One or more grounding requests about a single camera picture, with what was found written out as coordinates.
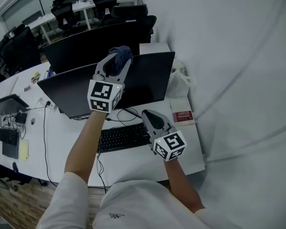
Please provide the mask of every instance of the wooden floor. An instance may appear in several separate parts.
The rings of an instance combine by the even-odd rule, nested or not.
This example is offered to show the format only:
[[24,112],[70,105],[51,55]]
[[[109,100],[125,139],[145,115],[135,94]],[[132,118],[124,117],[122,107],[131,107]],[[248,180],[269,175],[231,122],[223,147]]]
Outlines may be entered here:
[[[29,184],[17,186],[17,192],[14,192],[12,184],[9,183],[8,186],[9,190],[0,188],[0,216],[4,217],[15,229],[36,228],[39,219],[50,204],[55,186],[50,184],[42,187],[34,178]],[[103,189],[89,189],[91,228],[103,196]]]

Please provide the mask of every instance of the white desk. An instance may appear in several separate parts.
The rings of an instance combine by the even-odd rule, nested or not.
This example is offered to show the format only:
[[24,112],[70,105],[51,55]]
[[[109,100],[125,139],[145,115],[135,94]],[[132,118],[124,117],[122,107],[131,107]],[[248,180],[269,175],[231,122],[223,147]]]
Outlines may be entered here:
[[[167,44],[149,44],[150,47],[157,47],[160,52],[165,52]],[[141,54],[146,53],[144,48],[148,51],[148,45],[140,46]],[[30,107],[34,107],[37,100],[41,96],[45,96],[43,91],[37,84],[32,86],[32,89],[24,92],[23,88],[30,84],[31,77],[36,71],[41,73],[41,76],[49,68],[50,64],[43,63],[30,68],[18,74],[18,80],[12,93],[18,94]],[[172,113],[168,100],[156,102],[152,104],[145,104],[134,107],[139,114],[144,109],[156,110],[169,117],[173,123]],[[117,111],[113,111],[110,118],[116,119]],[[133,116],[122,111],[119,115],[121,120],[127,120]],[[36,123],[31,125],[31,119],[35,118]],[[29,159],[26,161],[15,160],[13,158],[2,155],[2,143],[0,142],[0,164],[12,169],[12,163],[15,162],[18,166],[19,172],[28,176],[37,177],[43,180],[48,180],[46,173],[46,165],[44,160],[44,144],[43,144],[43,118],[44,109],[36,109],[28,111],[27,118],[27,133],[24,140],[29,141]],[[136,118],[132,122],[127,122],[127,125],[138,124],[141,119]],[[49,165],[50,178],[54,182],[59,182],[64,171],[65,161],[79,136],[85,120],[76,121],[70,120],[66,115],[60,114],[58,109],[46,109],[45,135],[47,144],[47,161]],[[123,126],[119,122],[105,122],[103,129],[111,127]],[[201,147],[198,139],[198,134],[195,125],[186,125],[177,128],[181,130],[187,140],[188,147],[179,161],[184,172],[192,174],[204,170],[204,161],[201,152]],[[148,179],[154,181],[161,181],[167,179],[167,174],[164,168],[162,158],[154,155],[148,146],[141,146],[120,150],[115,152],[103,153],[100,160],[104,166],[104,173],[102,178],[107,186],[112,185],[118,181],[125,181],[130,179]],[[96,162],[94,164],[89,186],[102,186],[101,179],[98,177],[96,171]]]
[[[118,3],[134,2],[135,5],[138,4],[138,0],[117,0],[117,2]],[[77,2],[77,3],[72,5],[73,12],[77,12],[77,11],[83,11],[84,12],[86,23],[87,23],[87,26],[88,26],[89,30],[91,30],[91,27],[90,27],[90,24],[89,24],[89,19],[88,19],[86,10],[90,9],[90,8],[94,8],[94,7],[95,7],[95,4],[94,4],[94,2],[92,0],[87,0],[86,2],[80,1],[80,2]],[[47,32],[46,32],[43,24],[48,23],[50,21],[53,21],[55,19],[56,18],[55,18],[55,16],[52,13],[48,13],[48,14],[44,15],[43,17],[38,18],[34,22],[28,24],[27,26],[29,26],[31,30],[33,30],[34,28],[40,26],[43,34],[45,35],[45,37],[46,37],[46,39],[48,41],[48,43],[51,44],[51,41],[49,39],[49,36],[47,35]]]

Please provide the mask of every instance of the black keyboard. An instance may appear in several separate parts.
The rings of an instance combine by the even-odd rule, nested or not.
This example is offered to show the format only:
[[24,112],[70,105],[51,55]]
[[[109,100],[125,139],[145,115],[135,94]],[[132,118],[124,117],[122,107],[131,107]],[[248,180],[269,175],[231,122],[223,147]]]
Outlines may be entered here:
[[11,129],[0,129],[0,141],[17,146],[18,132]]
[[102,130],[101,153],[143,146],[150,143],[149,138],[143,123]]

